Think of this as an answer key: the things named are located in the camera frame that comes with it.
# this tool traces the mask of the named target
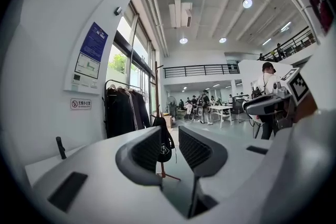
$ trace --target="ceiling light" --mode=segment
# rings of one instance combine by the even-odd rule
[[[267,42],[270,42],[271,41],[271,38],[270,39],[268,39],[263,45],[265,45]]]
[[[188,42],[188,39],[185,37],[180,39],[181,44],[186,44],[187,42]]]
[[[288,26],[291,24],[292,22],[289,22],[288,24],[286,24],[282,29],[281,29],[281,32],[284,32],[286,30],[288,30]]]
[[[253,4],[252,0],[244,0],[243,1],[243,7],[244,8],[251,8],[252,4]]]

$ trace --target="gray floor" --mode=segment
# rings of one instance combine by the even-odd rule
[[[241,114],[241,119],[247,119],[246,115]],[[191,204],[192,187],[194,182],[194,174],[185,161],[182,153],[178,148],[178,126],[192,126],[199,129],[204,129],[217,133],[218,135],[235,135],[240,137],[251,138],[253,136],[253,127],[249,124],[248,120],[238,122],[237,120],[230,121],[225,120],[220,128],[220,122],[215,115],[213,125],[202,124],[200,122],[189,122],[184,120],[177,120],[173,126],[172,137],[176,145],[177,163],[175,158],[175,150],[173,150],[172,158],[164,163],[164,169],[167,174],[175,177],[179,177],[181,181],[166,177],[163,179],[163,193],[166,198],[172,203],[172,205],[184,216],[187,216],[189,206]],[[260,128],[257,139],[260,139],[262,134],[262,128]],[[161,171],[160,163],[157,163],[156,171]]]

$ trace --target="black railing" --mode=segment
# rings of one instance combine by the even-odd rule
[[[308,26],[285,43],[264,55],[263,61],[279,62],[297,52],[307,48],[315,42],[314,36]]]
[[[240,74],[238,65],[200,65],[164,68],[165,78],[206,76],[215,74]]]

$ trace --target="black slot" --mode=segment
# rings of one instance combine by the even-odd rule
[[[263,154],[263,155],[266,155],[266,153],[268,152],[267,149],[265,148],[261,148],[261,147],[257,147],[257,146],[249,146],[247,148],[248,151],[252,151],[252,152],[255,152],[255,153],[259,153],[259,154]]]
[[[56,191],[48,198],[48,201],[59,210],[66,212],[87,179],[88,175],[72,172]]]

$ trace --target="round ceiling light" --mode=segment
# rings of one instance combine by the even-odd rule
[[[243,1],[243,7],[244,8],[251,8],[252,4],[253,4],[252,0],[244,0]]]
[[[185,37],[180,39],[181,44],[186,44],[187,42],[188,42],[188,39]]]

